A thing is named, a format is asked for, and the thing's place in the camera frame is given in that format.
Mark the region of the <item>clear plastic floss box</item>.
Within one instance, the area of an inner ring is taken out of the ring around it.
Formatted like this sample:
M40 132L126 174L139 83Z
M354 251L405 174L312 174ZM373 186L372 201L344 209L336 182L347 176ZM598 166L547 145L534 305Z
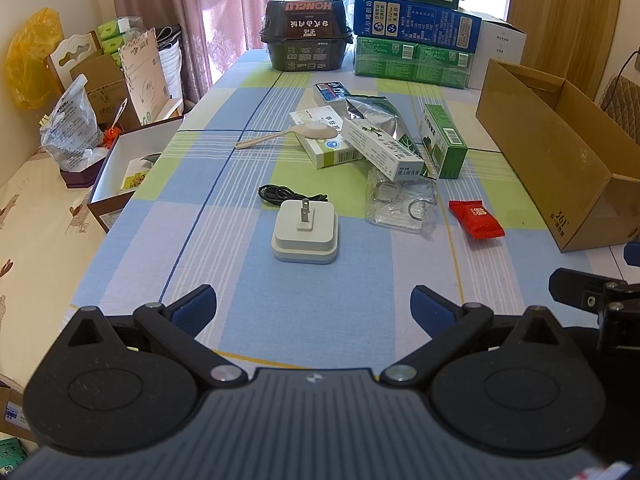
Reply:
M331 105L334 101L345 99L350 92L339 81L317 82L314 84L314 102L318 106Z

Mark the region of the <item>pink curtain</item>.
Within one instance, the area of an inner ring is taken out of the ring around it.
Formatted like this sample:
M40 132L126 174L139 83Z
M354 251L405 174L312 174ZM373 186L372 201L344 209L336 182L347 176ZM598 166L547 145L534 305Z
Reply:
M182 84L198 102L247 50L260 49L269 0L114 0L118 15L142 18L146 27L181 27Z

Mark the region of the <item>blue carton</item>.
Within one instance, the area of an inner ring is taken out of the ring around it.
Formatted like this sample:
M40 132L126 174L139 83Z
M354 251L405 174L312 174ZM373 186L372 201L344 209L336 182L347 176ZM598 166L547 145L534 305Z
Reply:
M479 16L410 0L355 0L354 33L475 53Z

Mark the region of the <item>white green medicine box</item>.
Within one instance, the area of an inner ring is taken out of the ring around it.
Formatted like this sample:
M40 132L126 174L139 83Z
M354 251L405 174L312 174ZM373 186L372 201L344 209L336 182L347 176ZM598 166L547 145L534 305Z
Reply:
M307 139L296 133L299 144L317 169L362 159L356 148L342 137L343 119L329 105L296 110L290 113L290 117L296 126L307 122L323 122L336 130L336 136L324 140Z

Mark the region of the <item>clear bag with metal hooks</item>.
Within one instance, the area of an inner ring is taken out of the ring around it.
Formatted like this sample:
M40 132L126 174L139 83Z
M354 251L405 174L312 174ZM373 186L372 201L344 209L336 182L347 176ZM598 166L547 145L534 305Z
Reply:
M364 218L375 226L427 238L436 226L437 204L433 179L393 182L380 170L368 172Z

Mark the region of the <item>yellow plastic bag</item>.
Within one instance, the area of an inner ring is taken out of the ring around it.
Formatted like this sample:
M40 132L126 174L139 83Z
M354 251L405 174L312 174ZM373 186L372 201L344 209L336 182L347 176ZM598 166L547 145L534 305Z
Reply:
M38 110L52 96L46 58L64 39L60 14L43 8L32 14L12 38L4 76L6 88L19 110Z

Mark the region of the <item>quilted tan chair cover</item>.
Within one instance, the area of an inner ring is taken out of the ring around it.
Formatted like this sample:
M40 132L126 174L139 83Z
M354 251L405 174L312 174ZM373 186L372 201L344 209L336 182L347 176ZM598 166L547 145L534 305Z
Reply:
M639 142L640 86L624 76L612 77L600 101L601 110Z

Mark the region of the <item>white carton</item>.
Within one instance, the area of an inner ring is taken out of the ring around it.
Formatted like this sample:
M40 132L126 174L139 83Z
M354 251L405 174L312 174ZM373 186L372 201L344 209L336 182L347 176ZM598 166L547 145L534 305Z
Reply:
M526 33L500 18L485 13L459 11L454 45L468 58L465 88L480 90L490 60L520 64Z

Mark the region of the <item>brown wooden cabinet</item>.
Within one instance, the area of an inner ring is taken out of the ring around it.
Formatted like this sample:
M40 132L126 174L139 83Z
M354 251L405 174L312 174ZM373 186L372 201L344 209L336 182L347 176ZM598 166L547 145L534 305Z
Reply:
M521 64L597 95L620 0L510 0L508 22L526 33Z

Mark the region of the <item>brown cardboard box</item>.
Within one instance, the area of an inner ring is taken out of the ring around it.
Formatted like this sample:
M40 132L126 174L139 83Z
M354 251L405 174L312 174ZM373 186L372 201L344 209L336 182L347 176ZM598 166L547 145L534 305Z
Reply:
M639 235L639 147L568 80L491 60L476 117L562 252Z

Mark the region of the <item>clear printed plastic bag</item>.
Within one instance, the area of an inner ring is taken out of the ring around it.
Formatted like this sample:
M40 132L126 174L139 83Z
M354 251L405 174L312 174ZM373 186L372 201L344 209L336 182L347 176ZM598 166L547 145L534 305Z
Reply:
M62 171L84 171L106 155L87 82L84 74L77 76L39 129L41 147Z

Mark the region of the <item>green spray box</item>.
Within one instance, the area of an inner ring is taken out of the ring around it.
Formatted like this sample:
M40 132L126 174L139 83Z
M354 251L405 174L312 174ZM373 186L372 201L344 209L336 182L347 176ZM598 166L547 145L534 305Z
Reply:
M468 146L445 107L425 104L420 136L439 179L457 179L465 161Z

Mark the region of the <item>silver foil bag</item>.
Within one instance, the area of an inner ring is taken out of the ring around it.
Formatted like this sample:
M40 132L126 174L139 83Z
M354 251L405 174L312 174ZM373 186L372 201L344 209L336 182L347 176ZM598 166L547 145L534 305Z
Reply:
M385 96L348 96L345 102L350 116L366 118L408 150L419 153L406 123L397 108Z

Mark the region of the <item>open white gift box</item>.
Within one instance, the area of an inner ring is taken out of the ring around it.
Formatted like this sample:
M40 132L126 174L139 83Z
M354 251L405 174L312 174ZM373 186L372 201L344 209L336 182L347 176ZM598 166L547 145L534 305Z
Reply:
M110 148L87 203L104 232L114 226L181 123L181 117L172 118L123 133Z

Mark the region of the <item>open cardboard carton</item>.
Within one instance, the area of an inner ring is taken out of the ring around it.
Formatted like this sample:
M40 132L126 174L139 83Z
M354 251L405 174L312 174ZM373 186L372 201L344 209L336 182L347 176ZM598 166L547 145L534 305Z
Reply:
M103 52L94 30L63 39L46 56L44 67L58 96L62 96L78 76L87 78L85 92L102 129L111 125L124 101L127 101L127 105L117 122L119 128L128 132L141 126L129 97L124 74L114 58Z

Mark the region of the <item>white dragon print box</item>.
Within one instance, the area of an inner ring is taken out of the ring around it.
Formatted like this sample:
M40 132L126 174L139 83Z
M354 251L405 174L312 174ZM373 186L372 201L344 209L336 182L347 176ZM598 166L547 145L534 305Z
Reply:
M423 159L367 119L345 118L342 137L393 182L418 180L425 174Z

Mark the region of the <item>white power adapter plug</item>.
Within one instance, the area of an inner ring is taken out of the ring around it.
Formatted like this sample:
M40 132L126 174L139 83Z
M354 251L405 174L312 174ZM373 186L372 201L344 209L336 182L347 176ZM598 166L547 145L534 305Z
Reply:
M338 215L329 202L286 200L271 237L273 255L288 262L331 263L338 252Z

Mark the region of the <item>red snack packet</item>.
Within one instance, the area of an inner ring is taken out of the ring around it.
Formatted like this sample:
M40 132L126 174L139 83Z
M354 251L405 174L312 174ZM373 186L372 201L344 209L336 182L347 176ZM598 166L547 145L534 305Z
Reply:
M450 200L449 210L474 240L491 240L506 235L481 200Z

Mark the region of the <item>brown paper envelope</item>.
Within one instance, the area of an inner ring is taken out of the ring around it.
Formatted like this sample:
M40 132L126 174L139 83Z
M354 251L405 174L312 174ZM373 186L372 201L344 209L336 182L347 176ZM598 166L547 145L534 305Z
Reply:
M132 106L142 126L160 119L170 99L154 29L142 32L118 51Z

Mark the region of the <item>light green carton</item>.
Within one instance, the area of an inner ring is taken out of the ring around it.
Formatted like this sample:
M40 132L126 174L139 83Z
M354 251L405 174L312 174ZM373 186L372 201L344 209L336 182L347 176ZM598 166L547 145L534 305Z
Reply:
M354 71L359 76L397 79L464 89L474 55L397 40L358 36Z

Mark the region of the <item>black noodle bowl pack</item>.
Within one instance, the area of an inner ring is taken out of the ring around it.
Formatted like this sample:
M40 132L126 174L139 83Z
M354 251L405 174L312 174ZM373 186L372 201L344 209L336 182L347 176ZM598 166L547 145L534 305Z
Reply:
M269 0L260 40L280 72L342 67L352 30L342 0Z

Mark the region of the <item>beige plastic spoon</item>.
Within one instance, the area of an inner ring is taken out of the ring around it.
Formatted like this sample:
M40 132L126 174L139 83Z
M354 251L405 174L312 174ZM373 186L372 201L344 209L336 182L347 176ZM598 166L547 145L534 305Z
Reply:
M294 133L296 136L302 136L310 140L329 140L338 135L338 131L325 122L304 122L303 124L294 125L280 132L269 133L265 136L258 136L254 139L236 142L234 147L237 150L245 150L257 144L280 138L280 136L286 136L289 133Z

